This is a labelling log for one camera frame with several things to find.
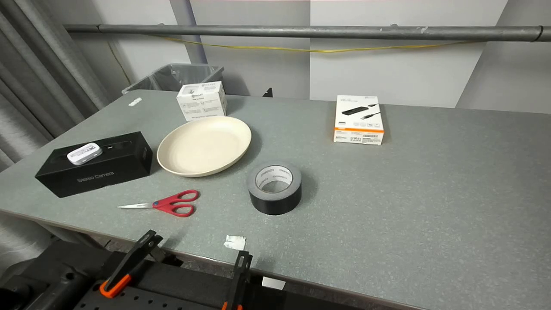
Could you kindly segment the black masking tape roll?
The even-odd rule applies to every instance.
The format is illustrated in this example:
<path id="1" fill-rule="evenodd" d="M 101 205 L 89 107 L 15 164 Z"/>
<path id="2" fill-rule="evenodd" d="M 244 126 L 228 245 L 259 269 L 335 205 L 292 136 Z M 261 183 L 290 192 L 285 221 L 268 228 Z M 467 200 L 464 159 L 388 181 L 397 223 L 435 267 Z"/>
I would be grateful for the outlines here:
<path id="1" fill-rule="evenodd" d="M 297 209 L 302 202 L 302 185 L 302 173 L 281 162 L 259 166 L 249 176 L 250 200 L 268 216 L 283 216 Z"/>

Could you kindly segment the cream round plate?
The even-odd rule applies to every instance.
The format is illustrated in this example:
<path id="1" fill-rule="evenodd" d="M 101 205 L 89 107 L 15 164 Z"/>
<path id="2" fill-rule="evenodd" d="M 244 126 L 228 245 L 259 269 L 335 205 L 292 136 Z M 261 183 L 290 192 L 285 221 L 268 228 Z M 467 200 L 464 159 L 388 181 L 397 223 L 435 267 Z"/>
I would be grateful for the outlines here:
<path id="1" fill-rule="evenodd" d="M 183 178 L 204 178 L 237 164 L 252 145 L 252 130 L 237 118 L 209 118 L 171 131 L 157 149 L 159 166 Z"/>

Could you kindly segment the white tape scrap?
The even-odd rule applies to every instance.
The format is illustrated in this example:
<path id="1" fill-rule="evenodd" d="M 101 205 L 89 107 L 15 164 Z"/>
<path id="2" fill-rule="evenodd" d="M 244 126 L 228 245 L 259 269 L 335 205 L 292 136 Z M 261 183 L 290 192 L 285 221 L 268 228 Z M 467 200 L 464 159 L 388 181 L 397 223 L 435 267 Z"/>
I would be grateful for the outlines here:
<path id="1" fill-rule="evenodd" d="M 245 236 L 226 236 L 225 247 L 230 250 L 245 250 L 247 238 Z"/>

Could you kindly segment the orange and white box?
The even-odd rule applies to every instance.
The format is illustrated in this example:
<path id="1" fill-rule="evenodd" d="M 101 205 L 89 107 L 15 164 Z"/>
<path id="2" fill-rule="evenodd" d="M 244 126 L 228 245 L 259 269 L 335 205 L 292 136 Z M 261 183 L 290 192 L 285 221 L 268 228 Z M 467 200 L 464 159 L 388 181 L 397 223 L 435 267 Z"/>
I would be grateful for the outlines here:
<path id="1" fill-rule="evenodd" d="M 378 97 L 338 97 L 335 111 L 337 143 L 381 145 L 385 135 L 383 109 Z"/>

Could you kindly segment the white cardboard box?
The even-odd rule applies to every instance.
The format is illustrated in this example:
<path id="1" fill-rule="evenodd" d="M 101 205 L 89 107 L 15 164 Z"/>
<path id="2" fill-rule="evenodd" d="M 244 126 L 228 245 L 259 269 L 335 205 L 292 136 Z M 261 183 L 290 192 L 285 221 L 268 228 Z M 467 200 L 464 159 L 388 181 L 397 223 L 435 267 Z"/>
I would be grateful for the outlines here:
<path id="1" fill-rule="evenodd" d="M 187 121 L 226 114 L 228 100 L 221 81 L 185 85 L 176 100 Z"/>

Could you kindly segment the right orange black clamp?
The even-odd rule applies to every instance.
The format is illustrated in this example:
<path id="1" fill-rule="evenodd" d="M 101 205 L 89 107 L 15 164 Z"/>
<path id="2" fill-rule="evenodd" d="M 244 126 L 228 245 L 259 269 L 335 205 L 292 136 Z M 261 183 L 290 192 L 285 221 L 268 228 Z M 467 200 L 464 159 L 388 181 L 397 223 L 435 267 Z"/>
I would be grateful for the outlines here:
<path id="1" fill-rule="evenodd" d="M 244 300 L 250 279 L 252 259 L 254 255 L 250 252 L 242 250 L 238 254 L 226 302 L 223 304 L 221 310 L 245 310 Z"/>

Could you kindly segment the orange black clamp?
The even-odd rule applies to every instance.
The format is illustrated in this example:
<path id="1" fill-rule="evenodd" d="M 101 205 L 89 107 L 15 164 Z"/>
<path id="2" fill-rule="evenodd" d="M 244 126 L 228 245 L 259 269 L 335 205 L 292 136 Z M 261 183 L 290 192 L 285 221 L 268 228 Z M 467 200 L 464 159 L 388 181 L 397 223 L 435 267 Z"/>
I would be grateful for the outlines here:
<path id="1" fill-rule="evenodd" d="M 250 252 L 242 250 L 238 254 L 226 302 L 223 304 L 221 310 L 245 310 L 244 300 L 250 279 L 252 259 L 254 255 Z"/>
<path id="2" fill-rule="evenodd" d="M 104 298 L 114 300 L 133 281 L 140 264 L 163 242 L 156 231 L 147 231 L 133 248 L 125 255 L 116 271 L 101 285 L 99 291 Z"/>

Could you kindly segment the long black box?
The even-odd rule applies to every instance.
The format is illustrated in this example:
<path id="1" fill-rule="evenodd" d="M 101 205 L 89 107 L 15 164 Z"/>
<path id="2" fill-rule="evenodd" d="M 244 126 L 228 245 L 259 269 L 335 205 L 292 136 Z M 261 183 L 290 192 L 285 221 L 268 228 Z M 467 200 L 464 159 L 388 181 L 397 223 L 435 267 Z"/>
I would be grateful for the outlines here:
<path id="1" fill-rule="evenodd" d="M 145 178 L 152 169 L 154 152 L 140 131 L 97 140 L 102 154 L 82 166 L 68 155 L 83 143 L 58 149 L 37 173 L 37 180 L 59 198 Z"/>

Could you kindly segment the small white case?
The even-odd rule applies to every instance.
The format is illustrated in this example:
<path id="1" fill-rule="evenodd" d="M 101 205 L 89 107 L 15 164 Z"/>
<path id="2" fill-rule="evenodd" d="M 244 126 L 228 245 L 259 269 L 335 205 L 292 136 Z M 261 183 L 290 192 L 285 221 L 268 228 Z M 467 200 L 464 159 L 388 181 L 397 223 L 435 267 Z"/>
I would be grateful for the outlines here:
<path id="1" fill-rule="evenodd" d="M 97 157 L 102 155 L 102 149 L 99 143 L 87 143 L 73 152 L 68 154 L 68 161 L 73 166 L 83 166 Z"/>

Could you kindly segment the left orange black clamp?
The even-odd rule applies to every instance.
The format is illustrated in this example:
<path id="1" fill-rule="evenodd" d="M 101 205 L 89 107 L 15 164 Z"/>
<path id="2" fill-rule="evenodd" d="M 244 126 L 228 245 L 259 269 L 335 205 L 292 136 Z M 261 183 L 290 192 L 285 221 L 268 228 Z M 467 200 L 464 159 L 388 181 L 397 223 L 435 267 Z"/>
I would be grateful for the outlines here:
<path id="1" fill-rule="evenodd" d="M 114 300 L 133 281 L 140 264 L 163 242 L 156 231 L 147 231 L 133 248 L 125 255 L 116 271 L 101 285 L 99 291 L 104 298 Z"/>

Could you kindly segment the red handled scissors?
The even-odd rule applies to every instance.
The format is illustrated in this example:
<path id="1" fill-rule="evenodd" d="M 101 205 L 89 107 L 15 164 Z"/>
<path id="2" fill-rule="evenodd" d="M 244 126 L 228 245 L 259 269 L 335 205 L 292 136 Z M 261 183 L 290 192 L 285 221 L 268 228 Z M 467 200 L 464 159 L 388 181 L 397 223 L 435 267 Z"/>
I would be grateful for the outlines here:
<path id="1" fill-rule="evenodd" d="M 161 198 L 152 204 L 128 204 L 121 211 L 159 211 L 175 217 L 192 217 L 197 212 L 195 202 L 201 198 L 199 190 L 185 190 L 182 193 Z"/>

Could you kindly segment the grey metal rail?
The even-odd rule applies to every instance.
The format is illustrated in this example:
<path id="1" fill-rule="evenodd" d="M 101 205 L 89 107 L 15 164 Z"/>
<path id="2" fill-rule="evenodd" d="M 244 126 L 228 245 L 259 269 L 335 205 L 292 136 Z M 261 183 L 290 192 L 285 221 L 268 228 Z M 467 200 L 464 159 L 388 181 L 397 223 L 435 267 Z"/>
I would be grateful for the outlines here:
<path id="1" fill-rule="evenodd" d="M 324 40 L 423 40 L 423 42 L 535 42 L 550 43 L 551 26 L 164 26 L 164 25 L 66 25 L 70 33 L 199 35 Z"/>

